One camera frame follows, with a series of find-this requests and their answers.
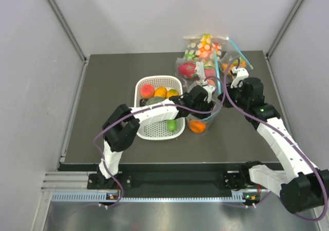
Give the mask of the clear zip bag with vegetables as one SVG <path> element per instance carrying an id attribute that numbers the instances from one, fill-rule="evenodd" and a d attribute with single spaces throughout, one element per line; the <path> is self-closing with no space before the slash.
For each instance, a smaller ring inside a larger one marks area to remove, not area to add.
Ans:
<path id="1" fill-rule="evenodd" d="M 214 102 L 214 108 L 213 108 L 214 112 L 212 112 L 208 117 L 203 118 L 203 119 L 198 118 L 198 117 L 196 117 L 195 115 L 192 115 L 192 114 L 188 115 L 188 116 L 186 117 L 187 126 L 188 126 L 188 122 L 189 122 L 190 120 L 198 120 L 198 121 L 202 121 L 202 122 L 204 122 L 204 123 L 206 124 L 206 126 L 207 126 L 207 128 L 206 128 L 206 130 L 205 130 L 205 132 L 207 132 L 207 130 L 209 129 L 210 125 L 211 125 L 212 122 L 214 121 L 216 115 L 219 113 L 219 111 L 220 111 L 221 108 L 222 108 L 221 102 L 218 100 L 218 91 L 217 91 L 217 90 L 214 91 L 211 100 Z"/>

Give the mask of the green fake cucumber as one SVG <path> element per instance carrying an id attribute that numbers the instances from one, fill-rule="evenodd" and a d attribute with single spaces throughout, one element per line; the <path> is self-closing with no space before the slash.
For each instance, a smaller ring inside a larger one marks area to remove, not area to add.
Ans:
<path id="1" fill-rule="evenodd" d="M 175 132 L 177 130 L 177 121 L 175 119 L 167 120 L 167 128 L 170 132 Z"/>

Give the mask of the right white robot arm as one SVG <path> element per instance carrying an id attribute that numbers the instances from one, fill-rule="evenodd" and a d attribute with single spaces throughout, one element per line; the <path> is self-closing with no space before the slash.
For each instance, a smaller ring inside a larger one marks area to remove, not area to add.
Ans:
<path id="1" fill-rule="evenodd" d="M 236 87 L 225 83 L 224 106 L 241 112 L 265 139 L 284 172 L 276 173 L 260 162 L 249 163 L 240 174 L 240 182 L 250 188 L 260 184 L 277 195 L 284 207 L 296 214 L 323 206 L 320 215 L 328 210 L 328 170 L 319 170 L 301 151 L 287 131 L 276 108 L 265 102 L 264 85 L 259 78 L 248 77 Z"/>

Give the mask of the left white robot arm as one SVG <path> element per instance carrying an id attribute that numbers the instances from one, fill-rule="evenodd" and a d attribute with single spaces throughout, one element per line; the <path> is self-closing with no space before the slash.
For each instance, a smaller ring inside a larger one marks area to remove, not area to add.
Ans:
<path id="1" fill-rule="evenodd" d="M 105 188 L 116 184 L 122 152 L 129 148 L 139 130 L 153 123 L 181 119 L 192 115 L 201 118 L 214 112 L 215 102 L 212 95 L 213 85 L 196 85 L 189 92 L 173 96 L 156 104 L 129 108 L 126 104 L 118 106 L 104 123 L 102 131 L 95 137 L 105 142 L 99 168 L 99 182 Z"/>

